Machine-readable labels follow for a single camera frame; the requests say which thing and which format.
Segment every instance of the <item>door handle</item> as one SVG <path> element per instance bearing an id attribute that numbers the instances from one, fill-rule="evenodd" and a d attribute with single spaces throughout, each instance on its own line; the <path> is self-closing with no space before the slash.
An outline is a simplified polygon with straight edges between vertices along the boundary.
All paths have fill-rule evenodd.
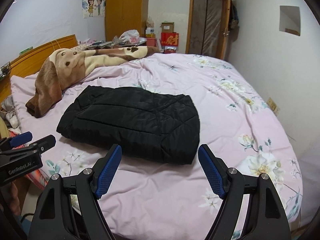
<path id="1" fill-rule="evenodd" d="M 222 35 L 224 37 L 227 37 L 229 35 L 229 33 L 230 33 L 230 31 L 227 31 L 227 32 L 225 30 L 222 31 Z"/>

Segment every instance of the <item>white wall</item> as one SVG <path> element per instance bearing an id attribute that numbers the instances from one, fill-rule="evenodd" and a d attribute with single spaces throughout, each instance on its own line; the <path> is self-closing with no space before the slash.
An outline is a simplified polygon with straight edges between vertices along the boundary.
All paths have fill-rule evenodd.
<path id="1" fill-rule="evenodd" d="M 104 17 L 84 19 L 82 0 L 16 0 L 0 23 L 0 66 L 19 52 L 75 34 L 104 40 Z"/>
<path id="2" fill-rule="evenodd" d="M 185 53 L 190 0 L 149 0 L 149 16 L 155 22 L 155 33 L 161 37 L 160 24 L 174 22 L 174 31 L 179 33 L 179 53 Z"/>
<path id="3" fill-rule="evenodd" d="M 240 21 L 228 61 L 280 107 L 297 156 L 320 135 L 320 26 L 304 0 L 234 0 Z M 301 36 L 279 31 L 279 6 L 300 7 Z"/>

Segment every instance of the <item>white plastic bag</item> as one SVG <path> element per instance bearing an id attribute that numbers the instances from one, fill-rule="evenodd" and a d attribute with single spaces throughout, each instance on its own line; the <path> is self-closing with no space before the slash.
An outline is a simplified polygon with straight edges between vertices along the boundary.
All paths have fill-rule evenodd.
<path id="1" fill-rule="evenodd" d="M 129 43 L 138 43 L 140 38 L 140 34 L 137 30 L 129 30 L 127 32 L 124 32 L 119 39 L 123 42 L 129 42 Z"/>

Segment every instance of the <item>pink duvet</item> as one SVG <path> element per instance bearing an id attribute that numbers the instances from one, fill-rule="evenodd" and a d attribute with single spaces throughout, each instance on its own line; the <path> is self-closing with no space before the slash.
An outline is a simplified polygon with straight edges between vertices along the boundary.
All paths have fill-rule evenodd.
<path id="1" fill-rule="evenodd" d="M 120 66 L 95 69 L 64 92 L 62 101 L 42 118 L 26 111 L 34 96 L 36 74 L 11 78 L 12 95 L 22 132 L 34 140 L 53 134 L 56 146 L 42 155 L 40 183 L 54 173 L 76 175 L 92 167 L 106 150 L 75 143 L 56 132 L 75 98 L 88 86 L 135 86 L 161 94 L 190 95 L 200 118 L 200 144 L 241 173 L 271 177 L 289 222 L 297 217 L 302 179 L 289 140 L 263 99 L 229 63 L 215 58 L 154 54 Z M 244 198 L 233 239 L 240 236 L 246 215 Z M 174 166 L 123 156 L 99 205 L 112 232 L 133 240 L 201 240 L 208 233 L 221 200 L 213 194 L 197 155 L 192 165 Z"/>

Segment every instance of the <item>quilted fabric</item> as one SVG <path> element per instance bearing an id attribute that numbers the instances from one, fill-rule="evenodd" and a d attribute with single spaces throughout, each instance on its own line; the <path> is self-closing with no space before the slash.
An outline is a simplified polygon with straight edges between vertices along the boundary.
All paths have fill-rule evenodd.
<path id="1" fill-rule="evenodd" d="M 200 122 L 190 96 L 88 86 L 65 111 L 57 132 L 107 149 L 119 144 L 127 156 L 191 164 Z"/>

